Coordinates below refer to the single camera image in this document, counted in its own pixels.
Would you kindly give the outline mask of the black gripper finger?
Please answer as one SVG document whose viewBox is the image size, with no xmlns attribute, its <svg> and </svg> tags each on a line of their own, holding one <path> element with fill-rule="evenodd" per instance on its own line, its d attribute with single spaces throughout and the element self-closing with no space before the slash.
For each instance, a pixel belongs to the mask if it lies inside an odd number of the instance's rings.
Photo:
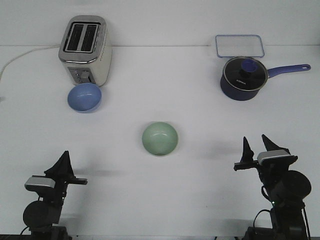
<svg viewBox="0 0 320 240">
<path fill-rule="evenodd" d="M 58 161 L 44 171 L 45 175 L 66 175 L 68 173 L 68 151 L 64 151 Z"/>
<path fill-rule="evenodd" d="M 254 161 L 254 152 L 251 150 L 249 142 L 247 138 L 243 137 L 243 149 L 242 149 L 242 156 L 240 159 L 241 163 L 251 163 Z"/>
<path fill-rule="evenodd" d="M 278 146 L 278 145 L 275 144 L 273 141 L 271 141 L 265 134 L 262 134 L 261 137 L 262 137 L 262 141 L 263 141 L 263 144 L 264 144 L 264 146 L 265 146 L 265 149 L 266 149 L 267 151 L 284 150 L 284 151 L 286 151 L 288 154 L 290 154 L 290 151 L 289 151 L 288 148 Z"/>
<path fill-rule="evenodd" d="M 66 152 L 66 159 L 67 159 L 67 174 L 69 175 L 69 178 L 75 178 L 69 151 Z"/>
</svg>

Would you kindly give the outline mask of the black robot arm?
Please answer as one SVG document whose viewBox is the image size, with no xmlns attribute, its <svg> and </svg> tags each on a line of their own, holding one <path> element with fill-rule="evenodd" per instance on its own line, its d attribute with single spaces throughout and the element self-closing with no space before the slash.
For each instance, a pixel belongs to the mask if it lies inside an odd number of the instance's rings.
<svg viewBox="0 0 320 240">
<path fill-rule="evenodd" d="M 44 175 L 32 175 L 24 184 L 27 191 L 35 192 L 38 200 L 25 208 L 22 219 L 32 240 L 71 240 L 65 226 L 58 226 L 68 185 L 86 185 L 86 178 L 74 174 L 70 153 L 64 151 L 58 161 Z"/>
<path fill-rule="evenodd" d="M 266 135 L 262 135 L 266 148 L 254 159 L 247 138 L 243 138 L 240 162 L 233 169 L 256 169 L 262 182 L 261 193 L 271 203 L 271 228 L 252 225 L 247 228 L 245 240 L 309 240 L 310 229 L 304 198 L 311 193 L 309 179 L 299 171 L 290 170 L 298 160 L 289 149 L 280 147 Z"/>
</svg>

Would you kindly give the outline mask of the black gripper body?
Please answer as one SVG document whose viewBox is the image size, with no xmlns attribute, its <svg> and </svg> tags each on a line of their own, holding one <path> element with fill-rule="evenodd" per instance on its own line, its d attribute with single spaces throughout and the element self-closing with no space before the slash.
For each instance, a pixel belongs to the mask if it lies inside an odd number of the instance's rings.
<svg viewBox="0 0 320 240">
<path fill-rule="evenodd" d="M 49 203 L 62 203 L 67 196 L 68 185 L 87 185 L 87 178 L 69 178 L 68 173 L 64 175 L 46 175 L 42 176 L 46 178 L 51 178 L 55 181 L 55 187 L 51 189 L 46 189 L 40 192 L 36 192 L 38 195 L 38 200 L 42 199 L 44 202 Z"/>
<path fill-rule="evenodd" d="M 258 160 L 241 161 L 235 163 L 233 169 L 235 171 L 257 169 L 260 181 L 268 189 L 273 188 L 280 181 L 282 176 L 289 170 L 289 166 L 295 163 L 297 159 L 298 156 L 291 155 L 267 159 L 262 164 L 259 164 Z"/>
</svg>

